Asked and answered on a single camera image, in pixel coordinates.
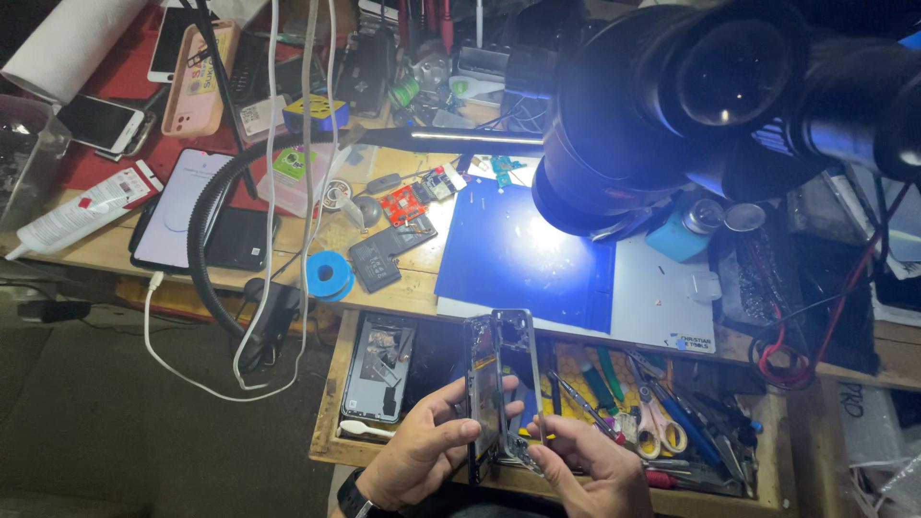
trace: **floor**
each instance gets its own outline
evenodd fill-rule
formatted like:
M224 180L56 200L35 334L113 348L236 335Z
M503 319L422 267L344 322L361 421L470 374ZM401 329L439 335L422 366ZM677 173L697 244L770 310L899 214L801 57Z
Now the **floor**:
M153 344L193 379L251 395L233 379L220 329L166 331ZM297 346L252 382L286 383ZM327 506L333 471L308 459L331 356L311 340L287 391L231 403L164 370L138 336L80 324L0 330L0 489L132 504L152 516L312 515Z

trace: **blue anti-static mat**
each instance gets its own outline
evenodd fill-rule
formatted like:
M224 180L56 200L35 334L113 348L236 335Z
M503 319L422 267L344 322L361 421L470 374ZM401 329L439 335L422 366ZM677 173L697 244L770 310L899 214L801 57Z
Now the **blue anti-static mat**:
M615 244L555 229L527 187L479 180L457 194L435 294L610 333Z

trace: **smartwatch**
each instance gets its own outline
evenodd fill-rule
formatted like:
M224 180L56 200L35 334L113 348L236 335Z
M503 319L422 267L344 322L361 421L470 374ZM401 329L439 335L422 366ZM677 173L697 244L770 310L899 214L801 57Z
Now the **smartwatch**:
M336 493L336 499L339 501L339 510L343 512L345 518L389 518L392 516L401 516L398 512L388 512L374 505L371 500L366 499L355 481L365 471L365 468L359 467L352 472L348 478L339 487Z

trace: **red table surface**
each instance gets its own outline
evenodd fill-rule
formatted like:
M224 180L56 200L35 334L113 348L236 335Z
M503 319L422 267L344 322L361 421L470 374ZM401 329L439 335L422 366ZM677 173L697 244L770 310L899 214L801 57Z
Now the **red table surface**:
M157 34L163 11L157 6L147 6L137 19L125 31L111 52L99 65L96 73L87 81L82 93L103 99L146 100L153 95L161 83L147 80L147 69L157 44ZM276 59L283 60L298 54L302 49L278 44ZM142 159L156 176L163 182L169 179L172 168L183 149L191 147L204 151L216 151L236 155L233 133L224 117L217 133L195 138L173 138L160 133L159 121L151 130L150 137L137 155L124 158L118 163L97 157L94 149L73 142L64 155L60 169L61 184L64 188L86 190L109 178L136 160ZM265 175L265 160L256 160L250 167L256 183ZM240 183L229 204L242 208L265 210L268 204L262 199L253 200ZM280 213L288 214L283 209Z

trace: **charging cable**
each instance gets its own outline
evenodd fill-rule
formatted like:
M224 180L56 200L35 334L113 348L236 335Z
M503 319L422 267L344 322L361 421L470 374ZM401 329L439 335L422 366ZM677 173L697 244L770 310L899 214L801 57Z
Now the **charging cable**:
M291 381L287 383L287 385L283 386L280 389L274 390L268 394L257 395L255 397L249 397L249 398L230 397L229 395L220 394L219 392L216 392L202 385L201 383L198 383L197 381L189 378L185 374L170 367L170 365L166 361L163 361L163 358L161 358L157 354L153 346L150 345L150 299L154 296L154 291L157 291L157 288L160 287L161 282L163 282L163 272L156 272L154 276L150 279L150 285L147 287L147 297L144 301L144 345L147 346L147 352L150 353L150 356L154 357L157 363L162 365L164 369L172 372L173 374L176 374L183 380L195 385L196 387L204 390L205 392L211 395L216 395L217 397L220 397L221 399L224 399L226 401L233 401L236 403L248 403L250 401L258 401L260 399L264 399L271 395L278 394L284 391L289 386L293 385L294 382L297 380L297 365L300 363L300 357L304 355L303 346L301 346L300 353L297 354L297 359L295 359L295 362L294 362L294 376L291 378Z
M262 383L259 385L249 386L246 382L243 381L243 376L239 372L239 357L243 354L243 348L246 347L246 343L250 341L250 336L252 335L253 330L256 328L256 323L259 322L259 319L262 317L262 310L265 309L265 302L269 299L269 284L272 282L272 256L273 253L273 243L272 237L274 233L272 232L272 220L275 214L275 180L274 180L274 168L272 167L272 155L274 151L275 143L275 124L277 116L277 92L275 91L275 43L278 36L278 0L272 0L272 35L269 38L269 103L271 106L271 114L269 115L269 135L266 138L266 152L265 152L265 175L268 177L268 187L269 187L269 210L266 213L265 219L265 284L262 287L262 300L259 302L259 307L256 309L256 314L252 316L252 321L250 325L246 328L246 333L243 334L243 339L240 340L239 346L237 347L237 352L233 356L233 374L237 378L237 383L239 383L239 388L243 390L256 390L264 388L267 383ZM307 46L305 44L304 53L307 53Z
M310 2L311 16L309 17L309 21L308 21L308 31L307 31L308 36L312 35L316 29L316 13L318 10L318 3L319 3L319 0L311 0ZM329 7L330 7L330 20L331 20L330 58L328 60L328 65L327 65L326 87L327 87L327 95L329 97L329 103L330 103L330 113L331 113L330 119L332 122L332 153L329 158L329 163L327 164L326 172L324 172L323 177L322 177L321 195L320 195L321 202L320 202L320 208L317 214L317 221L315 224L313 224L310 217L308 216L308 219L305 225L305 231L304 231L305 239L304 239L304 242L301 248L302 261L301 261L301 267L300 267L301 291L302 291L301 345L300 345L300 352L297 353L297 358L295 359L295 371L294 371L294 376L292 377L291 381L288 382L285 386L277 390L274 390L268 394L262 394L262 395L251 397L251 398L237 398L237 397L230 397L227 395L220 394L208 388L207 386L190 379L189 377L185 376L181 372L176 371L175 369L170 367L170 365L167 364L166 361L164 361L160 356L157 355L157 352L154 351L153 347L150 344L150 301L151 301L151 298L153 297L154 291L156 291L157 288L159 288L160 283L163 281L163 276L164 276L163 272L156 272L154 274L153 278L150 281L150 285L147 289L147 297L146 297L145 304L144 304L144 341L147 347L147 352L149 352L150 355L154 357L154 359L160 365L162 365L167 371L170 371L173 374L176 374L177 376L179 376L186 382L191 383L201 388L207 393L220 397L221 399L224 399L227 401L234 401L234 402L241 402L241 403L257 401L259 399L264 399L265 397L269 397L271 395L275 395L275 394L278 394L284 391L289 386L294 384L294 382L297 380L297 373L298 373L298 366L300 363L300 359L304 355L304 350L307 348L307 320L308 320L307 308L308 308L308 302L309 302L309 287L308 287L308 281L307 281L307 257L308 257L307 251L308 251L308 248L310 247L310 244L313 242L313 239L316 237L317 231L320 228L321 218L323 215L322 198L326 190L329 187L330 175L332 172L332 163L335 159L336 152L338 151L337 148L338 148L338 142L339 142L339 127L336 122L335 110L334 110L333 101L332 101L333 100L332 72L333 72L334 56L335 56L335 48L336 48L336 17L335 17L334 0L329 0ZM255 390L255 389L260 389L260 388L267 386L266 383L255 385L255 386L248 386L243 381L242 376L240 375L240 372L239 372L239 357L242 354L243 348L246 346L246 343L250 339L252 330L255 328L256 323L259 321L259 318L262 316L262 309L265 307L265 302L268 299L269 285L272 282L272 279L271 279L271 276L272 276L272 249L273 249L272 220L274 218L274 209L275 209L274 171L272 167L272 156L273 156L273 151L274 151L275 123L276 123L276 96L274 95L275 94L274 55L275 55L275 41L276 41L277 33L278 33L278 0L272 0L272 33L271 33L271 37L269 40L269 90L270 90L270 96L271 96L270 103L271 103L272 112L270 115L269 135L267 137L266 154L265 154L266 174L268 175L268 183L269 183L269 200L268 200L269 210L268 210L267 219L266 219L266 251L267 251L266 265L265 265L266 276L265 276L265 285L262 290L262 301L259 304L259 308L257 309L256 314L253 315L251 323L248 326L247 331L243 336L243 339L240 341L239 347L237 347L237 352L234 355L234 359L233 359L234 376L236 377L240 388L243 390ZM307 68L309 68L309 60L312 58L312 45L313 45L313 38L308 37L305 42L305 48L304 48L304 62L305 62L305 67ZM302 85L302 86L304 86L303 88L304 95L308 96L309 95L309 75L307 75L307 79L304 79L304 75L302 74L301 79L302 79L302 82L306 81L307 83L307 85ZM310 120L306 114L305 114L304 119L305 119L305 126L309 128ZM307 183L308 183L308 202L309 202L309 207L311 207L313 206L314 193L312 189L313 187L312 174L310 173L310 169L309 169L309 164L310 164L310 161L309 161L309 157L310 157L309 129L307 129L304 134L304 156L305 156L304 162L305 162L305 169L306 169L305 173L307 174Z

